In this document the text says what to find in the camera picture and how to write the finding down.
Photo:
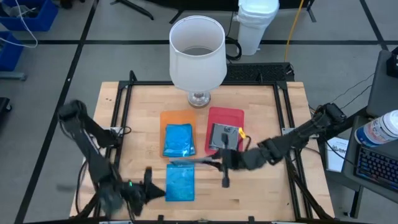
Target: lamp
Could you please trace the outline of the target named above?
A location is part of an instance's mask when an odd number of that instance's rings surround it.
[[[189,16],[172,27],[170,76],[174,85],[188,91],[188,101],[196,108],[210,102],[210,90],[226,75],[225,33],[212,18]]]

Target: blue packet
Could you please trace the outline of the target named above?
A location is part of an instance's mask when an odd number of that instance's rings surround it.
[[[163,156],[186,157],[195,155],[191,124],[168,124]]]
[[[166,202],[188,202],[195,199],[195,166],[168,164]]]

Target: wooden table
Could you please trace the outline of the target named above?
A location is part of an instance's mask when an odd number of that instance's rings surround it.
[[[101,86],[94,115],[94,120],[99,125],[109,126],[111,123],[117,87],[117,82],[104,82]],[[304,86],[303,83],[292,82],[288,83],[288,88],[294,121],[298,126],[310,119]],[[280,100],[285,125],[289,126],[281,91]],[[280,135],[271,86],[220,86],[211,92],[209,106],[195,110],[198,157],[205,155],[206,125],[211,106],[244,110],[244,128],[252,137],[253,146],[263,139]],[[120,163],[120,173],[124,179],[138,182],[142,180],[145,168],[152,166],[154,183],[165,189],[166,164],[169,162],[159,156],[159,115],[165,110],[187,109],[192,109],[187,94],[172,85],[133,86],[127,117],[127,125],[131,127],[132,133],[124,137]],[[310,141],[308,147],[318,149],[315,141]],[[325,211],[334,217],[320,156],[303,150],[302,160],[309,191]],[[196,166],[194,202],[166,202],[164,198],[159,198],[146,205],[137,219],[156,220],[158,215],[164,215],[165,220],[245,221],[248,216],[254,216],[256,221],[294,220],[284,161],[275,166],[267,164],[255,171],[229,172],[229,177],[231,186],[223,189],[222,173],[214,167]],[[83,186],[80,191],[80,208],[94,194],[93,190],[88,190],[93,188],[89,175],[85,176]],[[301,216],[305,217],[302,194],[296,189]],[[75,214],[75,206],[72,205],[70,215]],[[128,219],[127,210],[122,209],[113,218]]]

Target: paper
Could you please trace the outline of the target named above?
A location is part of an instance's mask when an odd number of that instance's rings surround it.
[[[332,138],[328,141],[329,145],[333,147],[335,152],[333,152],[330,147],[326,144],[326,170],[333,172],[341,172],[343,168],[344,159],[346,157],[348,140],[341,138]]]

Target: yellow cable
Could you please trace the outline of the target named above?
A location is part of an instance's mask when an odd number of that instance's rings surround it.
[[[301,8],[303,7],[303,3],[304,3],[304,0],[301,0],[300,6],[298,7],[298,11],[297,11],[296,16],[294,18],[293,26],[290,29],[289,38],[287,39],[287,43],[286,43],[285,60],[284,60],[284,62],[286,62],[286,59],[287,59],[287,53],[289,52],[289,43],[290,43],[290,40],[291,40],[291,38],[293,36],[294,27],[296,26],[297,20],[299,19],[299,15],[300,15],[300,12],[301,12]]]

